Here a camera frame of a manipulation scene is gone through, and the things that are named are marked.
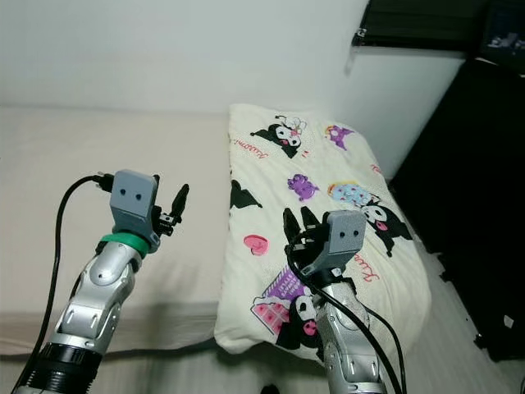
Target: black furniture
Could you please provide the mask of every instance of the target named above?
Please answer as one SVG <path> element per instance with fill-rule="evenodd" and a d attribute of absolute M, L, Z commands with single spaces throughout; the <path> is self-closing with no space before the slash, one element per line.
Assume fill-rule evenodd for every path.
<path fill-rule="evenodd" d="M 525 79 L 467 60 L 389 187 L 493 360 L 525 357 Z"/>

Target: black wire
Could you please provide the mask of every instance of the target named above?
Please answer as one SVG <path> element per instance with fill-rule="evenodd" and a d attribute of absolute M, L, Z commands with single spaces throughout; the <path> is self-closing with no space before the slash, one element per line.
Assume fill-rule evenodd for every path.
<path fill-rule="evenodd" d="M 374 350 L 376 351 L 377 355 L 379 356 L 379 359 L 385 366 L 386 373 L 388 374 L 388 377 L 392 383 L 392 386 L 394 388 L 395 394 L 406 394 L 406 392 L 403 392 L 401 390 L 401 387 L 399 385 L 399 380 L 397 376 L 395 375 L 394 368 L 392 367 L 392 364 L 388 360 L 388 357 L 386 356 L 385 351 L 381 348 L 381 345 L 377 341 L 377 339 L 373 336 L 373 334 L 370 332 L 368 327 L 361 321 L 360 318 L 358 318 L 350 309 L 346 308 L 343 304 L 341 304 L 338 300 L 336 300 L 334 297 L 326 293 L 323 289 L 320 289 L 317 287 L 314 283 L 308 281 L 306 277 L 299 271 L 299 269 L 295 266 L 294 262 L 291 258 L 291 251 L 294 248 L 294 244 L 300 240 L 301 238 L 305 238 L 308 236 L 308 230 L 305 232 L 302 232 L 298 234 L 297 236 L 292 239 L 288 245 L 288 250 L 286 251 L 286 258 L 288 260 L 288 266 L 292 270 L 292 272 L 295 274 L 295 276 L 305 285 L 310 287 L 310 290 L 312 293 L 317 293 L 321 296 L 321 298 L 324 299 L 324 301 L 332 304 L 335 306 L 339 311 L 341 311 L 344 315 L 346 315 L 352 322 L 361 330 L 363 335 L 367 338 L 367 340 L 370 342 Z"/>
<path fill-rule="evenodd" d="M 57 287 L 58 268 L 60 266 L 60 251 L 61 251 L 60 235 L 62 232 L 62 217 L 64 216 L 64 209 L 66 208 L 67 200 L 71 197 L 73 192 L 79 186 L 83 185 L 84 183 L 90 182 L 90 181 L 97 181 L 99 178 L 100 176 L 85 176 L 83 178 L 80 178 L 77 182 L 71 185 L 69 189 L 67 189 L 66 193 L 62 197 L 62 201 L 60 202 L 60 205 L 57 211 L 57 223 L 55 226 L 55 260 L 52 266 L 51 284 L 49 285 L 49 293 L 48 293 L 48 303 L 46 305 L 45 313 L 43 314 L 42 325 L 40 326 L 39 337 L 36 340 L 36 343 L 34 344 L 33 351 L 31 352 L 31 355 L 29 359 L 27 360 L 27 363 L 25 364 L 24 369 L 22 370 L 20 374 L 20 377 L 16 381 L 15 386 L 13 387 L 13 390 L 11 391 L 11 394 L 14 394 L 14 392 L 19 386 L 25 385 L 27 381 L 29 380 L 30 374 L 34 368 L 34 363 L 36 362 L 36 358 L 39 355 L 40 348 L 42 347 L 43 340 L 48 330 L 49 319 L 51 318 L 51 311 L 53 309 L 53 301 L 55 298 L 55 290 Z"/>
<path fill-rule="evenodd" d="M 407 381 L 406 376 L 404 372 L 404 359 L 403 359 L 403 351 L 401 350 L 401 344 L 399 343 L 399 338 L 397 337 L 397 334 L 395 333 L 394 328 L 386 321 L 385 318 L 383 318 L 379 313 L 376 311 L 368 308 L 365 305 L 365 310 L 368 312 L 368 314 L 371 314 L 374 318 L 379 320 L 383 325 L 390 331 L 390 334 L 394 338 L 395 343 L 395 349 L 397 350 L 397 355 L 399 357 L 399 373 L 401 375 L 401 389 L 403 390 L 403 393 L 407 393 Z"/>

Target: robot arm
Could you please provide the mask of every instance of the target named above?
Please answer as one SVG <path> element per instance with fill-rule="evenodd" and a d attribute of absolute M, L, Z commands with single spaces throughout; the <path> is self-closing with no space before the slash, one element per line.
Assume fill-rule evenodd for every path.
<path fill-rule="evenodd" d="M 300 232 L 294 214 L 283 214 L 285 234 L 290 244 L 285 252 L 298 264 L 299 275 L 323 289 L 352 311 L 368 328 L 368 313 L 356 298 L 351 279 L 343 278 L 345 265 L 363 247 L 366 218 L 357 211 L 325 213 L 320 223 L 303 207 L 305 233 Z M 335 306 L 316 295 L 317 329 L 332 394 L 384 394 L 377 353 L 363 332 Z"/>
<path fill-rule="evenodd" d="M 117 172 L 114 178 L 103 176 L 99 185 L 112 192 L 112 234 L 99 242 L 29 379 L 16 394 L 89 390 L 142 259 L 158 249 L 162 234 L 170 236 L 181 222 L 189 187 L 182 187 L 167 214 L 154 205 L 158 182 L 159 176 L 129 170 Z"/>

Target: green ring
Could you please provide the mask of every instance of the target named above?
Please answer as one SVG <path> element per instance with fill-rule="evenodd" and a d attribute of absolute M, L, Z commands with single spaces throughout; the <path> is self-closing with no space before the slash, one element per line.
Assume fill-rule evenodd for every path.
<path fill-rule="evenodd" d="M 139 236 L 131 234 L 129 232 L 118 232 L 117 234 L 108 234 L 103 236 L 101 242 L 120 242 L 121 244 L 128 245 L 140 253 L 142 258 L 146 257 L 149 252 L 149 244 Z"/>

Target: white floor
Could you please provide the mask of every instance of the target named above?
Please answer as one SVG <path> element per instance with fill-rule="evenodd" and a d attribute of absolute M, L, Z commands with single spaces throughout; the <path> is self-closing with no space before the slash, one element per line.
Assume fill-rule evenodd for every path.
<path fill-rule="evenodd" d="M 492 362 L 473 345 L 476 330 L 452 284 L 439 278 L 441 264 L 423 251 L 433 305 L 419 343 L 406 357 L 411 394 L 519 394 L 525 360 Z M 9 392 L 22 363 L 0 362 L 2 393 Z M 275 383 L 282 394 L 328 393 L 323 369 L 271 346 L 243 355 L 221 350 L 177 356 L 105 361 L 93 393 L 254 393 Z"/>

